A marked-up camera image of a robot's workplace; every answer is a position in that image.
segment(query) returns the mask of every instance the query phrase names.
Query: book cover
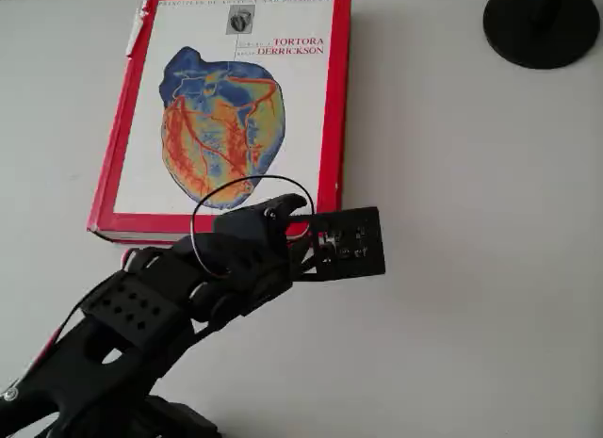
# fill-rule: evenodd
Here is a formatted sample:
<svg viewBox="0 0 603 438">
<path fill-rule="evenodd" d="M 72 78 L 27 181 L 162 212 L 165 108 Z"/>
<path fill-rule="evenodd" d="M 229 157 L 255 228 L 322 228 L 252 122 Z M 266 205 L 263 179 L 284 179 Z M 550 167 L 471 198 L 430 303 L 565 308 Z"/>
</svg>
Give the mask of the book cover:
<svg viewBox="0 0 603 438">
<path fill-rule="evenodd" d="M 88 229 L 172 242 L 204 195 L 263 174 L 335 210 L 349 26 L 350 0 L 146 0 Z M 228 187 L 200 208 L 197 230 L 294 191 L 273 179 Z"/>
</svg>

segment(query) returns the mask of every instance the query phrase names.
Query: screw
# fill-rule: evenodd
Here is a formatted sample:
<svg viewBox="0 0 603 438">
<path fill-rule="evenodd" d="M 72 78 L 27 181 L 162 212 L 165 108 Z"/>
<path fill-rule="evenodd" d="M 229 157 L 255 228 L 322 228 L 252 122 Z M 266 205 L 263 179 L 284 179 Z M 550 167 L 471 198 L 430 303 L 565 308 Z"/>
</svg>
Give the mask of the screw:
<svg viewBox="0 0 603 438">
<path fill-rule="evenodd" d="M 12 402 L 18 396 L 19 396 L 19 390 L 17 388 L 9 388 L 4 393 L 3 398 L 6 402 Z"/>
<path fill-rule="evenodd" d="M 276 219 L 276 212 L 274 212 L 273 208 L 269 207 L 264 211 L 264 217 L 267 217 L 269 219 Z"/>
</svg>

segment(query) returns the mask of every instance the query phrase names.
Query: wire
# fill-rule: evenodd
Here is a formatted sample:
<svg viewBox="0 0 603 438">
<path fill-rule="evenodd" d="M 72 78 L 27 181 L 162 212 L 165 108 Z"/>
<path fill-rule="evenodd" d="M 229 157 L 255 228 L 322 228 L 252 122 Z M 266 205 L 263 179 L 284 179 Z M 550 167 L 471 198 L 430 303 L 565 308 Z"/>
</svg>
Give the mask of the wire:
<svg viewBox="0 0 603 438">
<path fill-rule="evenodd" d="M 310 195 L 310 193 L 308 192 L 308 190 L 299 182 L 294 181 L 293 179 L 286 177 L 286 176 L 281 176 L 278 174 L 257 174 L 254 176 L 244 176 L 244 177 L 239 177 L 238 179 L 235 179 L 234 181 L 230 181 L 227 182 L 226 184 L 216 188 L 213 191 L 210 191 L 209 193 L 207 193 L 203 198 L 201 198 L 201 200 L 197 203 L 197 205 L 195 206 L 195 208 L 192 211 L 192 214 L 190 215 L 190 242 L 192 243 L 192 249 L 195 252 L 195 256 L 197 257 L 197 260 L 199 261 L 199 264 L 201 265 L 201 267 L 211 276 L 215 277 L 215 278 L 223 278 L 224 276 L 219 275 L 217 273 L 214 273 L 213 271 L 211 271 L 207 265 L 204 263 L 202 257 L 201 257 L 201 253 L 199 252 L 199 247 L 197 246 L 197 241 L 195 240 L 195 217 L 197 216 L 197 212 L 199 212 L 199 209 L 201 208 L 202 205 L 204 205 L 204 203 L 211 198 L 212 196 L 214 196 L 216 193 L 224 190 L 225 188 L 228 188 L 230 186 L 233 186 L 234 184 L 238 184 L 239 182 L 243 182 L 243 181 L 250 181 L 252 179 L 277 179 L 279 181 L 287 181 L 290 184 L 293 184 L 294 186 L 297 186 L 299 188 L 301 188 L 301 190 L 303 190 L 303 193 L 305 193 L 305 196 L 308 198 L 308 201 L 310 203 L 310 209 L 312 210 L 312 215 L 316 214 L 316 210 L 314 208 L 314 201 L 312 200 L 312 196 Z M 294 239 L 299 239 L 304 237 L 308 230 L 310 229 L 310 226 L 308 225 L 305 229 L 305 231 L 300 234 L 300 235 L 296 235 L 295 237 L 293 237 Z"/>
<path fill-rule="evenodd" d="M 81 307 L 81 305 L 84 303 L 84 301 L 86 301 L 87 299 L 89 299 L 90 296 L 94 292 L 96 292 L 97 289 L 101 285 L 103 285 L 103 284 L 104 283 L 98 284 L 88 294 L 86 294 L 84 297 L 82 297 L 82 299 L 80 301 L 78 301 L 75 304 L 75 306 L 72 308 L 72 310 L 67 315 L 67 317 L 65 318 L 65 320 L 63 320 L 63 322 L 60 324 L 60 326 L 51 334 L 50 339 L 48 339 L 48 342 L 46 342 L 46 344 L 41 349 L 41 351 L 38 354 L 38 356 L 36 356 L 36 358 L 29 364 L 29 366 L 27 367 L 27 369 L 25 370 L 25 372 L 23 373 L 23 375 L 21 377 L 19 377 L 17 380 L 15 380 L 7 389 L 10 389 L 10 388 L 13 388 L 13 387 L 16 388 L 17 386 L 19 386 L 19 383 L 21 383 L 21 381 L 23 381 L 24 378 L 27 377 L 27 375 L 29 375 L 29 373 L 34 369 L 34 367 L 36 367 L 36 365 L 41 362 L 41 360 L 48 353 L 48 351 L 57 344 L 58 339 L 62 335 L 63 331 L 65 330 L 65 327 L 67 327 L 67 324 L 72 319 L 72 317 L 75 314 L 75 312 Z"/>
</svg>

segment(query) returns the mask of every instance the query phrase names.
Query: small logo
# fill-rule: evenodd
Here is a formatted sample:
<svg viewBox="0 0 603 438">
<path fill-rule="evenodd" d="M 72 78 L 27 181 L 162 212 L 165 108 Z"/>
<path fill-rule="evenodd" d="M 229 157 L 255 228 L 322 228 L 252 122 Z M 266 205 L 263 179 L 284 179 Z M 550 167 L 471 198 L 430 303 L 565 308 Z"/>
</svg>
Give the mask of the small logo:
<svg viewBox="0 0 603 438">
<path fill-rule="evenodd" d="M 253 27 L 255 5 L 232 5 L 228 13 L 227 35 L 250 34 Z"/>
</svg>

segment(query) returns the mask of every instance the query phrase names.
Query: black cable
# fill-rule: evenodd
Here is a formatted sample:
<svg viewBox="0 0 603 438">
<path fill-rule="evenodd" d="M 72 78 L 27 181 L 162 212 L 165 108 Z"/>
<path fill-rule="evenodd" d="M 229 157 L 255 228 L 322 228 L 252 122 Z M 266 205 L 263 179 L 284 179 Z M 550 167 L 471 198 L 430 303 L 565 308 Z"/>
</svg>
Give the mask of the black cable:
<svg viewBox="0 0 603 438">
<path fill-rule="evenodd" d="M 303 193 L 305 193 L 305 196 L 308 198 L 308 201 L 310 202 L 310 209 L 312 210 L 312 215 L 316 214 L 316 210 L 314 208 L 314 201 L 312 200 L 312 196 L 310 195 L 310 193 L 308 192 L 308 190 L 299 182 L 294 181 L 293 179 L 286 177 L 286 176 L 281 176 L 278 174 L 257 174 L 254 176 L 245 176 L 245 177 L 239 177 L 238 179 L 235 179 L 234 181 L 230 181 L 227 182 L 226 184 L 216 188 L 213 191 L 210 191 L 209 193 L 207 193 L 195 206 L 194 210 L 192 211 L 192 214 L 190 215 L 190 243 L 192 244 L 192 249 L 195 252 L 195 256 L 197 256 L 197 260 L 199 261 L 199 264 L 201 264 L 201 267 L 211 276 L 215 277 L 215 278 L 221 278 L 220 275 L 212 272 L 204 263 L 203 259 L 201 258 L 201 254 L 199 252 L 199 248 L 197 247 L 197 241 L 195 240 L 195 217 L 197 216 L 197 212 L 199 211 L 199 209 L 201 208 L 202 205 L 204 205 L 204 203 L 211 198 L 212 196 L 214 196 L 216 193 L 224 190 L 225 188 L 228 188 L 230 186 L 233 186 L 234 184 L 238 184 L 239 182 L 243 182 L 243 181 L 249 181 L 252 179 L 277 179 L 280 181 L 287 181 L 290 184 L 293 184 L 294 186 L 297 186 L 299 188 L 301 188 L 301 190 L 303 190 Z"/>
</svg>

